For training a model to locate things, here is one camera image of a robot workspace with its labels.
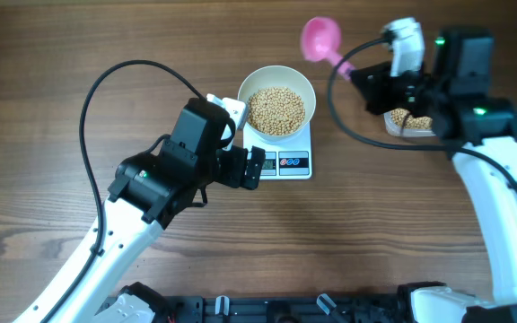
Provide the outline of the white digital kitchen scale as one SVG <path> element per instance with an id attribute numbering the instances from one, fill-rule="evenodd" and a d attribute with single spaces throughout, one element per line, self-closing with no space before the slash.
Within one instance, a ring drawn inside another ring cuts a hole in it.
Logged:
<path id="1" fill-rule="evenodd" d="M 264 149 L 261 180 L 310 179 L 313 173 L 310 124 L 294 135 L 281 140 L 268 141 L 250 125 L 243 129 L 243 145 Z"/>

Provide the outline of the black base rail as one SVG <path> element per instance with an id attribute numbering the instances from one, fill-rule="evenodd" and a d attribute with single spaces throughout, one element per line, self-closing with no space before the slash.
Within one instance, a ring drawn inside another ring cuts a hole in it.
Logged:
<path id="1" fill-rule="evenodd" d="M 166 296 L 167 322 L 402 322 L 394 294 L 291 298 Z"/>

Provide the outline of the soybeans in bowl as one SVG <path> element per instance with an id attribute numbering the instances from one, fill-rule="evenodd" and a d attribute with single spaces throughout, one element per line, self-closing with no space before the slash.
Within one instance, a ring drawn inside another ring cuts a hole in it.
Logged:
<path id="1" fill-rule="evenodd" d="M 266 135 L 290 135 L 305 119 L 301 97 L 287 87 L 259 89 L 248 103 L 250 125 Z"/>

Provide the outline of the soybeans pile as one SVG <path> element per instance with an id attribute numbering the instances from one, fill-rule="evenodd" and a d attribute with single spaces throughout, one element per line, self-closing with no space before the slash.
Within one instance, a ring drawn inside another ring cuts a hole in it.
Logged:
<path id="1" fill-rule="evenodd" d="M 429 117 L 415 118 L 406 109 L 392 110 L 390 119 L 401 128 L 430 130 L 432 126 L 432 120 Z"/>

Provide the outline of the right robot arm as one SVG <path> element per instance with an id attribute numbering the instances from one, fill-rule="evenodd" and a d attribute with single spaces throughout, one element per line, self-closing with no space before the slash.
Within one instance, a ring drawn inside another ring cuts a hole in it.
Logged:
<path id="1" fill-rule="evenodd" d="M 472 201 L 491 267 L 493 298 L 485 301 L 440 283 L 399 287 L 408 322 L 517 322 L 517 112 L 489 93 L 494 39 L 480 27 L 450 27 L 436 41 L 434 68 L 423 68 L 420 25 L 388 24 L 380 43 L 391 61 L 351 70 L 372 114 L 396 108 L 428 117 Z"/>

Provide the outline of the white bowl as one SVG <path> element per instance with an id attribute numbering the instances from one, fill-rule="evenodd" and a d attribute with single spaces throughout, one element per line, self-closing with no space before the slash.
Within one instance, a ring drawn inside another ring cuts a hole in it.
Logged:
<path id="1" fill-rule="evenodd" d="M 267 142 L 284 141 L 309 124 L 317 106 L 310 81 L 283 65 L 268 65 L 249 74 L 238 100 L 250 109 L 245 128 Z"/>

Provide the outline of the clear plastic container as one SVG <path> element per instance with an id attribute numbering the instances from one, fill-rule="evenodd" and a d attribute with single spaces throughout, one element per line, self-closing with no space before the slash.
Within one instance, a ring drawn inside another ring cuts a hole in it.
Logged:
<path id="1" fill-rule="evenodd" d="M 406 109 L 394 109 L 385 113 L 384 122 L 388 134 L 397 137 L 434 136 L 429 117 L 414 118 Z"/>

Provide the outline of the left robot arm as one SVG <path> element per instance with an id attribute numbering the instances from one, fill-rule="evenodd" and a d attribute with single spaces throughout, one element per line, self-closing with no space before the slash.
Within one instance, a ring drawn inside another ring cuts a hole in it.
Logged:
<path id="1" fill-rule="evenodd" d="M 257 188 L 265 151 L 232 142 L 246 115 L 239 100 L 189 100 L 171 134 L 119 164 L 92 227 L 18 321 L 92 321 L 133 262 L 209 184 Z"/>

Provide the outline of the pink plastic measuring scoop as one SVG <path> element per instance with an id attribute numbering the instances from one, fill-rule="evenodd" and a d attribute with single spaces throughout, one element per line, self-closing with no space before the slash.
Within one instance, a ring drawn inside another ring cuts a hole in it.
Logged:
<path id="1" fill-rule="evenodd" d="M 343 58 L 338 52 L 340 45 L 341 29 L 329 17 L 314 17 L 302 28 L 300 47 L 307 61 L 326 61 L 336 67 Z"/>

